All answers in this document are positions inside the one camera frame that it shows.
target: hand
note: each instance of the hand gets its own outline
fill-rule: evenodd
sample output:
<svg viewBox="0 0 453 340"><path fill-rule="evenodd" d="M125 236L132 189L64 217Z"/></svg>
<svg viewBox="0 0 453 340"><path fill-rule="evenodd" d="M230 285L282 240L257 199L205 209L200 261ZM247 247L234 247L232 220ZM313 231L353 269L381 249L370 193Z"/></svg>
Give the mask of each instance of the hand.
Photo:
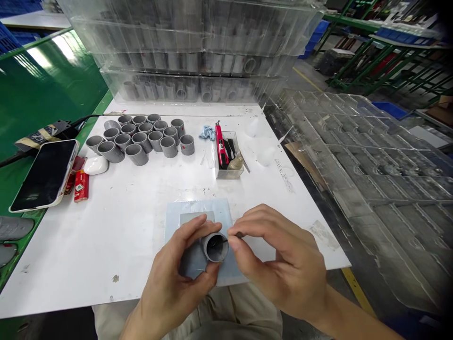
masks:
<svg viewBox="0 0 453 340"><path fill-rule="evenodd" d="M237 238L262 237L276 249L276 260L262 262ZM241 272L283 312L316 322L327 307L324 257L313 235L265 204L247 211L228 230L228 242Z"/></svg>
<svg viewBox="0 0 453 340"><path fill-rule="evenodd" d="M130 314L121 339L160 339L176 328L215 287L220 263L208 263L195 280L179 275L185 249L197 239L218 232L221 223L206 221L206 214L183 224L159 251L142 297Z"/></svg>

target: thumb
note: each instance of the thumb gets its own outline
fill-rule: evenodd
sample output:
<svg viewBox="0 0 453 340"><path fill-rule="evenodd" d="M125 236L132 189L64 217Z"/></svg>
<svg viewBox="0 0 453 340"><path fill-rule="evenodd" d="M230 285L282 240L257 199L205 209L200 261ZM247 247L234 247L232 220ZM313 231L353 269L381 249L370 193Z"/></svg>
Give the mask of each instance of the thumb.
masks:
<svg viewBox="0 0 453 340"><path fill-rule="evenodd" d="M231 235L228 242L235 253L237 266L242 274L271 299L272 291L278 288L280 281L274 270L257 258L244 240Z"/></svg>
<svg viewBox="0 0 453 340"><path fill-rule="evenodd" d="M220 265L221 263L208 263L205 271L198 275L191 284L190 294L192 296L202 299L216 286Z"/></svg>

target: blue cloth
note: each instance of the blue cloth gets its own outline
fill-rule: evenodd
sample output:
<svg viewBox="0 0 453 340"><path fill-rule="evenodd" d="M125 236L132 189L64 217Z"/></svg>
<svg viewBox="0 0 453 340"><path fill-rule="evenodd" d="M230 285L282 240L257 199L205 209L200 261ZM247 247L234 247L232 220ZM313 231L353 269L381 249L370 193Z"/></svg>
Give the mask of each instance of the blue cloth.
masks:
<svg viewBox="0 0 453 340"><path fill-rule="evenodd" d="M198 138L201 138L201 139L210 139L212 141L216 140L216 131L211 128L209 125L205 125L203 127L203 131L200 133L200 135L198 136Z"/></svg>

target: black cable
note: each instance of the black cable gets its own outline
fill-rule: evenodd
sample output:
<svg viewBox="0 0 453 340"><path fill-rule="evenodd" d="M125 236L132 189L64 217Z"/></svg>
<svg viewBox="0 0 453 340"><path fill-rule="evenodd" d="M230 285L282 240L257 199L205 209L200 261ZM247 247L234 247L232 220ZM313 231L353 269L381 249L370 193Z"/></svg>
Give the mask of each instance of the black cable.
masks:
<svg viewBox="0 0 453 340"><path fill-rule="evenodd" d="M86 121L87 119L89 119L91 117L99 117L99 116L100 115L89 115L89 116L80 118L80 119L76 120L74 123L71 123L71 126L73 128L75 128L76 126L78 126L80 123ZM14 156L9 157L8 159L5 159L4 161L0 162L0 168L3 168L4 166L10 165L10 164L22 159L22 158L25 158L26 156L28 156L27 153L25 153L23 151L18 151Z"/></svg>
<svg viewBox="0 0 453 340"><path fill-rule="evenodd" d="M74 123L71 123L71 126L72 126L73 128L75 128L77 125L79 125L80 123L84 122L84 121L87 120L88 118L91 118L91 117L99 117L99 116L100 116L100 115L89 115L89 116L80 118L80 119L76 120Z"/></svg>
<svg viewBox="0 0 453 340"><path fill-rule="evenodd" d="M9 158L5 159L4 161L1 161L0 168L10 165L11 163L14 163L22 158L25 158L26 156L27 156L27 153L25 153L23 151L18 151L14 156L9 157Z"/></svg>

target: white phone case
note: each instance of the white phone case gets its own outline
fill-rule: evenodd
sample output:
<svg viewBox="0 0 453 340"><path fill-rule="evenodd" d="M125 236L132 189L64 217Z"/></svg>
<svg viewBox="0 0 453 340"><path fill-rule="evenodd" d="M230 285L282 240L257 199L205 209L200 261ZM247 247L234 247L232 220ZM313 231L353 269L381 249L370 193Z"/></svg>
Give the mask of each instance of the white phone case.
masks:
<svg viewBox="0 0 453 340"><path fill-rule="evenodd" d="M66 168L66 175L65 175L65 180L63 181L63 184L61 185L60 187L60 190L59 190L59 194L58 194L58 197L55 199L55 201L53 201L52 203L50 204L47 204L47 205L42 205L42 206L38 206L36 208L30 208L30 209L23 209L23 210L18 210L18 211L12 211L11 210L11 207L8 208L9 212L10 213L25 213L27 211L32 211L32 210L38 210L38 209L44 209L44 208L49 208L49 207L53 207L53 206L56 206L58 203L61 202L61 200L63 199L63 195L65 193L65 187L66 187L66 183L67 183L67 180L69 178L69 174L71 173L71 169L72 169L72 166L74 165L74 161L76 160L76 156L78 154L78 151L79 151L79 147L80 147L80 143L75 140L75 139L70 139L70 140L74 140L75 141L75 146L74 146L74 150L72 151L72 156L71 156L71 160L69 161L68 165L67 165L67 168ZM57 141L57 142L48 142L46 144L50 144L50 143L61 143L61 142L67 142L68 140L64 140L64 141Z"/></svg>

